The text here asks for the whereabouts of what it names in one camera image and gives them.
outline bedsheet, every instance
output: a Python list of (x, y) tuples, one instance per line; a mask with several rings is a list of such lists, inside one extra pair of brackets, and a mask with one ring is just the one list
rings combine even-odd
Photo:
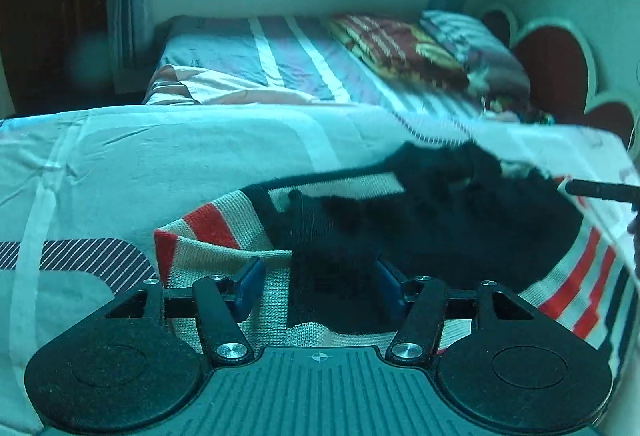
[[(24, 393), (24, 366), (38, 347), (113, 296), (92, 275), (39, 271), (45, 241), (123, 239), (154, 262), (153, 229), (229, 191), (365, 166), (406, 141), (439, 146), (469, 139), (555, 174), (640, 183), (613, 134), (437, 120), (375, 106), (130, 106), (3, 122), (0, 241), (21, 244), (15, 270), (0, 271), (0, 434), (39, 430)], [(618, 254), (631, 262), (628, 207), (589, 203)], [(640, 351), (632, 343), (634, 358), (602, 424), (607, 436), (640, 434), (634, 407)]]
[[(173, 74), (169, 66), (174, 66)], [(188, 68), (223, 74), (243, 87), (269, 90), (274, 97), (274, 92), (293, 90), (323, 102), (372, 104), (442, 117), (477, 117), (482, 111), (476, 100), (462, 93), (436, 90), (420, 81), (380, 78), (317, 18), (177, 17), (145, 103), (220, 103), (214, 98), (231, 90), (220, 76), (193, 84), (181, 77)]]

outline striped knitted blanket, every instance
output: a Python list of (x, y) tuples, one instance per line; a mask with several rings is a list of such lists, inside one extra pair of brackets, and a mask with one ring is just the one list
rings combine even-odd
[[(205, 204), (155, 232), (166, 286), (231, 274), (253, 257), (264, 294), (241, 325), (252, 346), (364, 346), (398, 329), (372, 285), (384, 254), (405, 275), (452, 288), (493, 279), (598, 348), (614, 376), (630, 354), (638, 296), (623, 259), (561, 175), (500, 161), (473, 143), (406, 144), (380, 164), (265, 182)], [(179, 336), (200, 349), (194, 322)], [(468, 335), (446, 322), (440, 350)]]

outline ribbed rubber surface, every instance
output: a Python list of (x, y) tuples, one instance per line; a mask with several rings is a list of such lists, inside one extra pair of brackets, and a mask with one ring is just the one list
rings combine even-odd
[[(47, 436), (63, 433), (48, 430)], [(267, 348), (220, 369), (181, 413), (141, 436), (489, 436), (451, 411), (416, 369), (373, 348)], [(583, 430), (580, 436), (593, 436)]]

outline folded blanket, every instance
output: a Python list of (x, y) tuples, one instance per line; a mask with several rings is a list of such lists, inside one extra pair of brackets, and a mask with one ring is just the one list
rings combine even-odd
[(381, 77), (424, 80), (445, 90), (464, 90), (460, 64), (419, 26), (367, 15), (344, 15), (329, 30)]
[[(261, 257), (264, 294), (241, 325), (255, 349), (378, 345), (384, 352), (399, 323), (372, 283), (383, 254), (408, 276), (431, 275), (453, 288), (499, 281), (623, 362), (635, 313), (622, 328), (625, 342), (613, 340), (621, 327), (614, 329), (620, 302), (612, 297), (628, 269), (557, 187), (475, 144), (406, 144), (374, 166), (266, 182), (205, 204), (156, 231), (159, 271), (170, 287), (190, 286)], [(447, 321), (440, 349), (470, 326)], [(193, 321), (176, 331), (199, 346)]]
[(270, 88), (226, 73), (190, 66), (162, 66), (149, 82), (143, 104), (313, 104), (313, 95)]

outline pillow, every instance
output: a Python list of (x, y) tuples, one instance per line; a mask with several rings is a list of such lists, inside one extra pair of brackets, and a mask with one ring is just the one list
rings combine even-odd
[(424, 80), (444, 90), (468, 87), (465, 67), (416, 25), (367, 15), (331, 19), (328, 29), (387, 79)]
[(420, 24), (463, 64), (473, 96), (508, 95), (528, 100), (529, 77), (509, 50), (478, 19), (459, 13), (423, 12)]

